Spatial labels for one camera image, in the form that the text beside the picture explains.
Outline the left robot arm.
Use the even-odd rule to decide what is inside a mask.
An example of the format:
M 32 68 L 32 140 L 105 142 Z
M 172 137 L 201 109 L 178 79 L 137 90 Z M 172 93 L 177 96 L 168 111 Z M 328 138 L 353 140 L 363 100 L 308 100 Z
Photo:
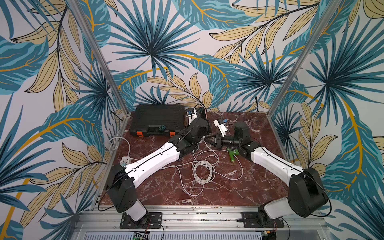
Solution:
M 209 133 L 208 120 L 198 117 L 187 129 L 141 160 L 124 167 L 119 164 L 112 166 L 106 180 L 105 195 L 108 195 L 117 212 L 126 213 L 135 225 L 146 224 L 149 213 L 138 199 L 136 188 L 161 168 L 192 154 L 201 139 Z

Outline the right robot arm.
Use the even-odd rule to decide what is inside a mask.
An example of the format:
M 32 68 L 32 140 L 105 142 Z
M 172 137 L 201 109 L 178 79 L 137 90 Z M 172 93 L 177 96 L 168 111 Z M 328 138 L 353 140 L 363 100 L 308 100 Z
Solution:
M 231 151 L 238 151 L 239 155 L 262 166 L 289 188 L 287 197 L 265 203 L 258 207 L 256 213 L 243 216 L 241 222 L 245 226 L 276 229 L 283 222 L 284 216 L 297 215 L 306 218 L 331 202 L 318 171 L 313 168 L 304 169 L 273 154 L 251 136 L 246 123 L 234 123 L 233 135 L 229 134 L 230 124 L 226 120 L 215 120 L 214 125 L 220 133 L 208 136 L 211 145 L 218 149 L 228 147 Z

